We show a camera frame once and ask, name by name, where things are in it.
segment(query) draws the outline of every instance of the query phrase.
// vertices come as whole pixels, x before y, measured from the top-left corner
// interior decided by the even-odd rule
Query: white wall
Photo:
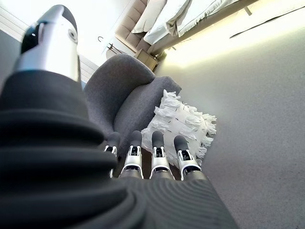
[[[35,22],[51,6],[62,4],[75,17],[78,27],[78,52],[101,65],[102,55],[114,31],[134,0],[0,0],[0,6],[27,25]]]

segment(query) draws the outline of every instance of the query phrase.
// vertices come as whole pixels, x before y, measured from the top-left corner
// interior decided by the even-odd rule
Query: silver metal joint
[[[163,146],[161,148],[154,147],[153,153],[152,153],[152,172],[151,172],[151,176],[149,177],[149,179],[151,179],[152,176],[161,168],[164,168],[165,170],[170,172],[170,174],[174,178],[174,176],[171,172],[170,166],[168,164],[168,160],[166,157],[166,153],[164,151],[164,147]]]
[[[141,153],[141,147],[140,146],[130,146],[127,157],[125,160],[124,167],[121,171],[121,174],[123,171],[127,169],[136,169],[139,171],[142,179],[143,177],[143,172],[142,172],[142,153]]]
[[[181,180],[184,180],[189,171],[201,171],[201,167],[197,164],[194,157],[188,149],[178,151],[178,165],[180,169]]]
[[[105,147],[105,149],[104,149],[104,152],[110,151],[109,149],[111,149],[111,148],[112,148],[111,153],[114,154],[114,155],[116,156],[117,153],[118,153],[118,149],[117,149],[115,146],[109,147],[109,145],[107,145],[107,146]],[[110,176],[110,178],[113,177],[113,169],[110,170],[109,176]]]

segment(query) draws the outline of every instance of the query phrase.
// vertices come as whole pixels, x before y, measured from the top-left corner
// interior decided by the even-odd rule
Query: chair backrest
[[[136,0],[115,32],[115,37],[133,52],[148,50],[150,44],[143,40],[145,33],[132,33],[147,5],[147,0]]]
[[[90,120],[107,136],[113,131],[114,119],[129,94],[154,79],[155,75],[132,56],[113,56],[96,70],[84,88]]]

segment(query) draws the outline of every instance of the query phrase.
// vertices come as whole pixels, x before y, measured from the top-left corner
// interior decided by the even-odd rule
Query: beige upholstered headboard
[[[115,37],[133,52],[140,49],[147,51],[150,44],[143,40],[145,33],[133,34],[131,31],[140,19],[147,5],[147,0],[136,0],[115,32]]]

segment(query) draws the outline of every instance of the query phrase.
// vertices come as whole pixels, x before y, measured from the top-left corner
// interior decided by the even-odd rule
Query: robotic finger
[[[181,180],[206,179],[206,176],[201,171],[201,167],[190,153],[185,138],[183,136],[176,136],[174,145],[178,157]]]
[[[164,150],[163,134],[160,131],[152,134],[152,148],[152,172],[149,178],[174,179]]]
[[[118,146],[120,144],[120,134],[118,132],[113,132],[109,137],[108,137],[108,142],[107,146],[104,149],[104,152],[111,152],[115,156],[118,153]],[[110,171],[109,176],[112,177],[113,174],[113,169]]]
[[[127,153],[124,167],[119,177],[144,178],[142,173],[142,134],[135,130],[131,136],[130,147]]]

